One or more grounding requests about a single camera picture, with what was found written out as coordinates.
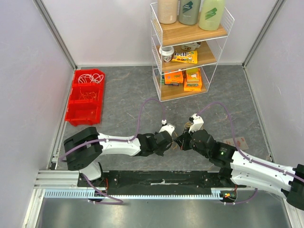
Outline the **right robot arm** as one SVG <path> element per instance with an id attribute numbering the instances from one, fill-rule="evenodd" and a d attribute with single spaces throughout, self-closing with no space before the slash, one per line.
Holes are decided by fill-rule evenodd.
<path id="1" fill-rule="evenodd" d="M 292 205 L 304 208 L 304 167 L 269 162 L 223 142 L 217 142 L 206 130 L 185 130 L 175 139 L 179 147 L 194 150 L 220 168 L 218 183 L 223 187 L 244 185 L 276 194 Z"/>

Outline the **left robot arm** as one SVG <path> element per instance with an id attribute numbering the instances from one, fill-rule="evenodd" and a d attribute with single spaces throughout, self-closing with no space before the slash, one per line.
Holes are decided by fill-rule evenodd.
<path id="1" fill-rule="evenodd" d="M 65 154 L 60 158 L 66 159 L 68 170 L 79 171 L 90 184 L 99 187 L 104 182 L 102 166 L 97 161 L 99 156 L 163 156 L 172 145 L 174 130 L 175 127 L 168 123 L 156 133 L 118 137 L 98 133 L 95 127 L 88 127 L 64 141 Z"/>

